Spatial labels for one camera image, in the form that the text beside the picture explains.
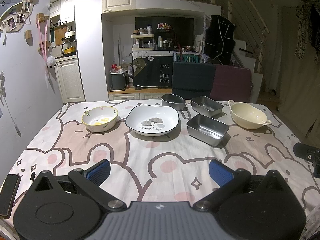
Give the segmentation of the grey trash bin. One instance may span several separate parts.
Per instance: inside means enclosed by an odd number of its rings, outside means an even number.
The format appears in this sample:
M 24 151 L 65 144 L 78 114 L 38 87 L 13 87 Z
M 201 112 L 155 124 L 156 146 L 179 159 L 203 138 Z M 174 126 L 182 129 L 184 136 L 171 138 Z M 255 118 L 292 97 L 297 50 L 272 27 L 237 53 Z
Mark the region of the grey trash bin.
M 111 72 L 113 90 L 122 90 L 126 87 L 125 72 Z

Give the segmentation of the cream two-handled bowl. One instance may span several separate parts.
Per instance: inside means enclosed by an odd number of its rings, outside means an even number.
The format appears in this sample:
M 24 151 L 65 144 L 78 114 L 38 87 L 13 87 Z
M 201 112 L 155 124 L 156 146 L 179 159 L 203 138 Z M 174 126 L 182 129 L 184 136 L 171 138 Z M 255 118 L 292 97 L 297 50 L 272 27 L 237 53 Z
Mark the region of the cream two-handled bowl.
M 228 106 L 233 121 L 242 128 L 254 130 L 272 124 L 263 111 L 249 103 L 229 100 Z

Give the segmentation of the bear print tablecloth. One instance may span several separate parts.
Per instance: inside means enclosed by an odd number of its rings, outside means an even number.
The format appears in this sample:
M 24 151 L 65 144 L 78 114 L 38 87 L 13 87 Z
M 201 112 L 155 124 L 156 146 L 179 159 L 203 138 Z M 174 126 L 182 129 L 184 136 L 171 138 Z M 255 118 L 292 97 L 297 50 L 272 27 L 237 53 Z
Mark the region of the bear print tablecloth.
M 141 104 L 140 100 L 69 103 L 55 111 L 11 168 L 12 174 L 21 177 L 14 206 L 32 184 L 32 172 L 35 176 L 42 170 L 65 175 L 102 159 L 109 160 L 111 175 L 101 187 L 126 203 L 194 203 L 217 189 L 208 174 L 209 162 L 216 159 L 252 174 L 279 171 L 307 215 L 302 239 L 319 231 L 319 179 L 313 176 L 311 163 L 295 157 L 296 135 L 266 106 L 260 106 L 260 110 L 272 124 L 250 131 L 234 123 L 224 102 L 218 120 L 229 130 L 217 147 L 211 147 L 188 134 L 187 122 L 196 115 L 191 106 L 179 113 L 180 122 L 169 134 L 152 138 L 130 130 L 125 119 L 133 107 Z M 100 106 L 116 108 L 117 122 L 107 132 L 93 133 L 81 118 Z

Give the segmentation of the black hanging jacket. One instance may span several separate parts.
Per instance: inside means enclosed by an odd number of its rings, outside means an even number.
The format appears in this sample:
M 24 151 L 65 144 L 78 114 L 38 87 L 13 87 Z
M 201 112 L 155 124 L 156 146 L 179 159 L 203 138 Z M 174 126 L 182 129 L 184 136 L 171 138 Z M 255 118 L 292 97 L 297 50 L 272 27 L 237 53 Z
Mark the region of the black hanging jacket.
M 235 25 L 227 18 L 212 15 L 210 26 L 206 30 L 204 53 L 214 64 L 231 65 L 231 55 L 235 41 L 233 34 Z

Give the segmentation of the rectangular steel tin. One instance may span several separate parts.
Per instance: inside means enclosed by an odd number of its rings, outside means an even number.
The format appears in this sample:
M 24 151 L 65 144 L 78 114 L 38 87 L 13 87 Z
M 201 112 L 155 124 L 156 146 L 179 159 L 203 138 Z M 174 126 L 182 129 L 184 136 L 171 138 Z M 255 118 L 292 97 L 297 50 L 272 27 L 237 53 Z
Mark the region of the rectangular steel tin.
M 228 130 L 227 124 L 201 114 L 187 122 L 188 134 L 212 147 L 216 147 L 222 141 Z
M 213 118 L 222 113 L 223 105 L 207 96 L 199 96 L 191 99 L 191 107 L 194 111 Z

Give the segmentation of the round steel pan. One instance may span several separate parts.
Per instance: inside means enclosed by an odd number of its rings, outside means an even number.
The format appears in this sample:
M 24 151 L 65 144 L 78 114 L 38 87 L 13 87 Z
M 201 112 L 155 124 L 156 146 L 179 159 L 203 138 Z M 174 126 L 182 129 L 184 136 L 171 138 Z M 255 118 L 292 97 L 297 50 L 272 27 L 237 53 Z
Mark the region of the round steel pan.
M 182 111 L 185 109 L 186 101 L 184 98 L 175 94 L 164 94 L 161 97 L 163 106 L 170 106 L 176 111 Z

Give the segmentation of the yellow-rimmed lemon bowl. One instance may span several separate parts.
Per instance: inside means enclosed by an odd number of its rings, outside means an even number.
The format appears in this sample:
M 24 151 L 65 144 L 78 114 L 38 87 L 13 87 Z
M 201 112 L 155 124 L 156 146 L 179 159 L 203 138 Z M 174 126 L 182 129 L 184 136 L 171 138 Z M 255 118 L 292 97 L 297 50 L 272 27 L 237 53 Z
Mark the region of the yellow-rimmed lemon bowl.
M 103 133 L 112 129 L 118 118 L 114 107 L 100 106 L 86 111 L 81 118 L 84 126 L 93 133 Z

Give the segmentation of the black smartphone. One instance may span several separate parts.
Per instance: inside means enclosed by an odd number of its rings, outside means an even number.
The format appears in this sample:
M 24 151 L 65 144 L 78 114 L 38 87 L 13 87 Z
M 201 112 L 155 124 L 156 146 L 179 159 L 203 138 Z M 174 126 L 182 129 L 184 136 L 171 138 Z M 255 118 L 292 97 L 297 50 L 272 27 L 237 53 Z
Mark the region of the black smartphone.
M 8 219 L 11 216 L 13 203 L 20 184 L 21 178 L 17 174 L 7 175 L 1 189 L 0 196 L 0 215 Z

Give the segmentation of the black marker pen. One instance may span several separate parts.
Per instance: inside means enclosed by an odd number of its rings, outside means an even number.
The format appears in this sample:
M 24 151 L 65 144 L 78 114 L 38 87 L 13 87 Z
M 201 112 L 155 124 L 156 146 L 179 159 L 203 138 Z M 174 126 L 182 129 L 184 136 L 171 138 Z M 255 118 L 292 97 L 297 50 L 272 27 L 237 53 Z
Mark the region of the black marker pen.
M 34 181 L 35 179 L 35 172 L 32 172 L 31 176 L 30 176 L 30 180 Z

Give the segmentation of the white shelf rack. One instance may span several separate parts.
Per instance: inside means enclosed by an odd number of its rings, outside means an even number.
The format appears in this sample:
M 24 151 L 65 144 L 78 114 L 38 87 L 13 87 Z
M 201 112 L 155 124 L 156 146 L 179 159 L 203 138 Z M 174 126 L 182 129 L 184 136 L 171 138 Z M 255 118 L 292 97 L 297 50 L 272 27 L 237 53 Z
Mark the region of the white shelf rack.
M 133 34 L 131 35 L 132 51 L 152 51 L 154 50 L 153 34 Z

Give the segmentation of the wooden low drawer bench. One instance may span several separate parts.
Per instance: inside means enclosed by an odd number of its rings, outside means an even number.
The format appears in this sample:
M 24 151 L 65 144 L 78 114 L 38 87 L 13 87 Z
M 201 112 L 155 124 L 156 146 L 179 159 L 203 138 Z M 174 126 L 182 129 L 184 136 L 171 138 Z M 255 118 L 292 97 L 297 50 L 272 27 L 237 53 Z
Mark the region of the wooden low drawer bench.
M 164 94 L 171 94 L 171 88 L 142 88 L 136 90 L 133 87 L 127 87 L 122 90 L 111 90 L 108 92 L 110 100 L 155 100 L 161 99 Z

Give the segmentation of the black have-a-nice-day cabinet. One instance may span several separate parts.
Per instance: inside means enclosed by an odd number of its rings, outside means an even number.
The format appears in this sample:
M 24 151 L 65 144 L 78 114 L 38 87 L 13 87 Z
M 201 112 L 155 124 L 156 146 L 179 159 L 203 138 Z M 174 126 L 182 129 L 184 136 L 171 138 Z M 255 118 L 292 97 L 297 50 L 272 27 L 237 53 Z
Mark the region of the black have-a-nice-day cabinet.
M 174 56 L 172 51 L 133 51 L 133 85 L 171 88 Z

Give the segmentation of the white square leaf plate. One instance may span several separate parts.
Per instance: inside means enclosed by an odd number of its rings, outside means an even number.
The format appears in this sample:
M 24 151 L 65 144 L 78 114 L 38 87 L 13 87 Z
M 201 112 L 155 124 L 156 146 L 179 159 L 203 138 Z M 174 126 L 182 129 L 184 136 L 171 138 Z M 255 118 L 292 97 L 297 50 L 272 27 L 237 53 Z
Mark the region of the white square leaf plate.
M 170 106 L 139 105 L 131 110 L 125 120 L 129 129 L 147 137 L 168 134 L 178 123 L 178 112 Z

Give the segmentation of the white kitchen cabinet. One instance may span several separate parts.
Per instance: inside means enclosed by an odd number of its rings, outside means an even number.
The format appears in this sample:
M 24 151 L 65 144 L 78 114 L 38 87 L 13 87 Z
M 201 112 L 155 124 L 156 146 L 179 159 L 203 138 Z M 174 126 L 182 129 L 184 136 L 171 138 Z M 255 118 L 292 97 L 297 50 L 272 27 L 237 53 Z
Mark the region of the white kitchen cabinet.
M 56 61 L 55 72 L 63 103 L 85 102 L 78 57 L 63 57 Z

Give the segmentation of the dark blue cushion chair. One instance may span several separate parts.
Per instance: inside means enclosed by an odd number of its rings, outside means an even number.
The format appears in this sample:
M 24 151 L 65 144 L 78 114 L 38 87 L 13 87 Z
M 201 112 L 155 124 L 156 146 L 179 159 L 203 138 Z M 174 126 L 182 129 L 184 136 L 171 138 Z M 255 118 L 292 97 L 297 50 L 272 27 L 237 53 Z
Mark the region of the dark blue cushion chair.
M 175 61 L 172 71 L 172 94 L 184 99 L 210 96 L 216 66 L 214 64 Z

